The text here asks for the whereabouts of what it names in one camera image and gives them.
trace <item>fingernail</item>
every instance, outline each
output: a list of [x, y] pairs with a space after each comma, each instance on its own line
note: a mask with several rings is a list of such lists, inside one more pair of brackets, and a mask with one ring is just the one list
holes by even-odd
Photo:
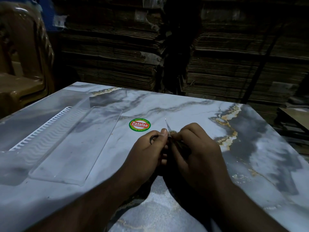
[[160, 134], [161, 135], [163, 135], [163, 136], [165, 136], [166, 134], [167, 134], [167, 130], [166, 129], [161, 129], [161, 132], [160, 132]]

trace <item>patelsa sticker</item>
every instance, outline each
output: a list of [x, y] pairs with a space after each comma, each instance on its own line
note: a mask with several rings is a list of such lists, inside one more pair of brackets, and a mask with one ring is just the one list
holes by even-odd
[[129, 123], [130, 129], [137, 131], [137, 132], [143, 132], [150, 128], [150, 122], [146, 119], [137, 118], [134, 120], [131, 120]]

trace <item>hand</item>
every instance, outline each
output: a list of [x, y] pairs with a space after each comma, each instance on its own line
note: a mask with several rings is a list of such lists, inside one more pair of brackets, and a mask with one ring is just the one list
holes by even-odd
[[233, 184], [222, 157], [220, 146], [197, 123], [172, 133], [172, 140], [183, 141], [192, 153], [185, 161], [172, 141], [172, 152], [184, 179], [201, 195], [213, 200]]
[[[159, 136], [151, 145], [149, 140], [153, 135]], [[166, 162], [166, 160], [162, 160], [161, 151], [167, 140], [166, 129], [162, 129], [161, 132], [153, 130], [141, 136], [133, 145], [124, 164], [119, 169], [121, 178], [126, 179], [126, 182], [133, 186], [133, 191], [137, 191], [150, 178], [161, 162]]]

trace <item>left hand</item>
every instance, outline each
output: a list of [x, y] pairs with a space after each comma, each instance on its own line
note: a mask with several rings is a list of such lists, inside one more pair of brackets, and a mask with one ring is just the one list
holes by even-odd
[[[153, 135], [159, 136], [150, 144], [149, 140]], [[153, 130], [141, 136], [133, 145], [119, 172], [122, 178], [134, 186], [135, 191], [150, 178], [156, 167], [161, 163], [161, 151], [167, 140], [168, 132], [166, 129], [162, 129], [161, 132]]]

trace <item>scissor blade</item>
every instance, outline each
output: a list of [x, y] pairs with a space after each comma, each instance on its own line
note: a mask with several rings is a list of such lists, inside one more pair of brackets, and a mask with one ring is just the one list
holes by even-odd
[[171, 129], [171, 128], [170, 128], [170, 126], [168, 125], [168, 123], [167, 123], [166, 119], [165, 119], [165, 123], [166, 123], [166, 126], [168, 127], [168, 131], [169, 131], [169, 132], [171, 132], [171, 131], [172, 131], [172, 129]]

